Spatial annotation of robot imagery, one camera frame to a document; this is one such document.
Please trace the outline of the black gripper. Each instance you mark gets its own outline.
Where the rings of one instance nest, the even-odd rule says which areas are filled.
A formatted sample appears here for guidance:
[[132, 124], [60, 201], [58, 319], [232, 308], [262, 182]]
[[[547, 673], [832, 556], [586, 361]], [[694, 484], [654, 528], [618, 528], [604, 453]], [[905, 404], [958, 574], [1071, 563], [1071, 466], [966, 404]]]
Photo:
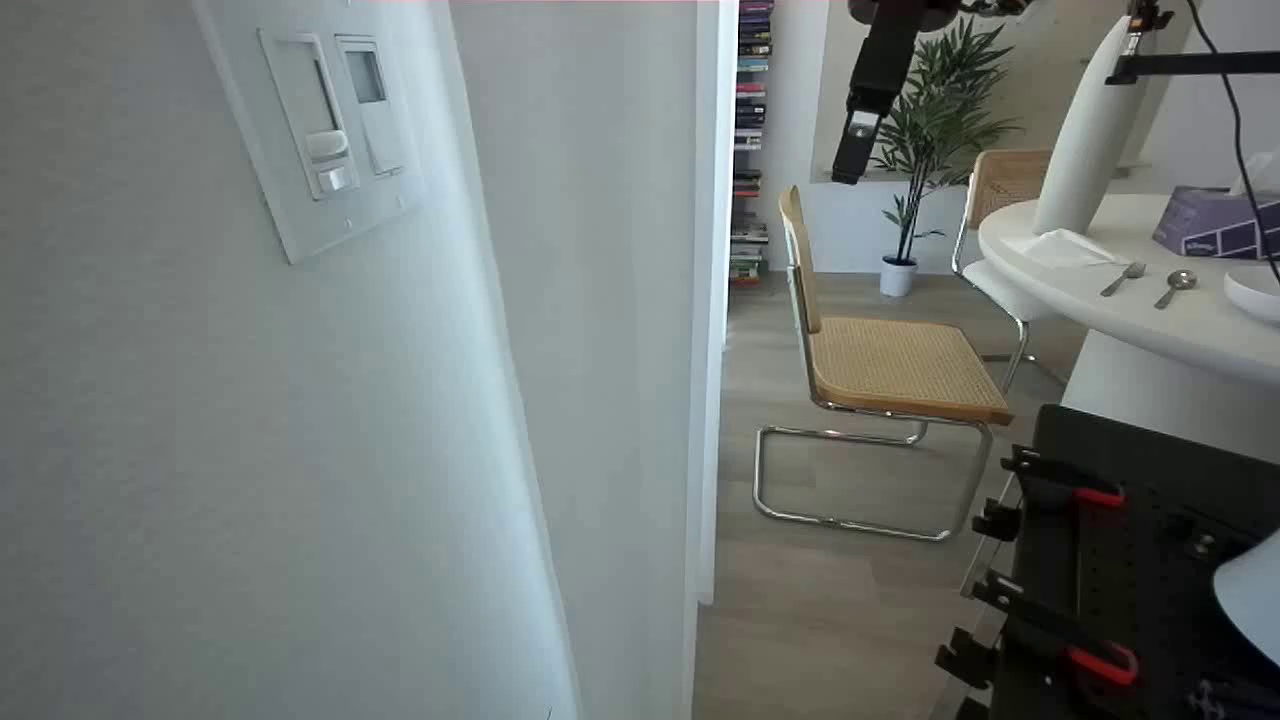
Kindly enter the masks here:
[[868, 26], [844, 95], [842, 144], [832, 176], [855, 182], [874, 161], [875, 132], [887, 118], [915, 52], [922, 31], [947, 26], [969, 14], [1021, 14], [1032, 0], [844, 0], [844, 11]]

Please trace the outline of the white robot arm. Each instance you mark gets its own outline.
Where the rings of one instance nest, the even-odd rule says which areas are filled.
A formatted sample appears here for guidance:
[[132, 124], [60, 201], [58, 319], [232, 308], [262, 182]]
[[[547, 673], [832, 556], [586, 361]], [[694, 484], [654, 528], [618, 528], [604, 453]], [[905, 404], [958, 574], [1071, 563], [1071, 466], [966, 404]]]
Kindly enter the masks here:
[[[832, 176], [855, 182], [868, 163], [905, 172], [907, 195], [891, 202], [891, 221], [915, 228], [925, 191], [958, 180], [1008, 132], [983, 107], [1008, 47], [998, 26], [969, 23], [969, 0], [844, 0], [844, 6], [868, 35], [848, 74]], [[1047, 150], [1036, 233], [1092, 225], [1137, 124], [1137, 65], [1165, 23], [1159, 0], [1129, 0], [1096, 45]]]

